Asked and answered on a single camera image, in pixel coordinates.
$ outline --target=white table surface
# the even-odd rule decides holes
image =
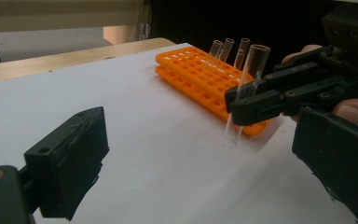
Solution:
[[[27,149],[101,105],[111,151],[71,223],[354,223],[292,153],[289,118],[228,148],[225,122],[159,78],[156,54],[187,46],[0,81],[0,165],[20,169]]]

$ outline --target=orange plastic rack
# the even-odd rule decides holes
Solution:
[[[195,47],[187,47],[160,53],[156,56],[156,72],[162,79],[194,101],[228,120],[225,92],[240,82],[241,71]],[[258,135],[269,120],[245,126],[243,133]]]

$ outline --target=human hand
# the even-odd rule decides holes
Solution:
[[[300,52],[297,53],[293,53],[290,55],[287,55],[286,57],[283,58],[282,62],[283,63],[287,63],[290,59],[292,59],[293,57],[314,50],[314,49],[318,49],[321,46],[319,45],[307,45],[305,46]],[[333,111],[333,114],[347,120],[350,121],[356,125],[358,125],[358,99],[349,99],[349,100],[344,100],[340,103],[338,103]]]

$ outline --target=wooden table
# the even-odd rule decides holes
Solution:
[[[109,47],[84,49],[74,52],[0,63],[0,81],[13,77],[28,76],[31,74],[47,72],[53,69],[82,63],[96,62],[106,58],[119,57],[172,45],[175,44],[168,39],[154,38]]]

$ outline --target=glass test tube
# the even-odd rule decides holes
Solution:
[[[205,65],[201,71],[201,73],[205,73],[208,71],[208,69],[211,66],[214,66],[216,63],[216,59],[219,56],[220,50],[223,47],[223,42],[220,40],[214,40],[211,46],[211,49],[209,50],[209,54],[207,57],[207,61],[205,62]]]
[[[251,40],[248,38],[242,38],[240,46],[238,47],[237,56],[235,57],[234,67],[238,70],[242,70],[243,62],[245,61],[245,56],[248,51]]]
[[[242,70],[241,80],[238,84],[236,101],[255,94],[264,67],[266,66],[269,52],[270,49],[266,46],[251,45],[248,56],[246,57],[245,66]],[[227,146],[235,147],[237,145],[242,129],[243,126],[234,124],[230,114],[225,129],[225,143]]]
[[[230,38],[226,38],[225,43],[223,44],[222,50],[220,50],[219,59],[222,62],[226,62],[229,53],[231,52],[232,47],[234,46],[235,41]]]

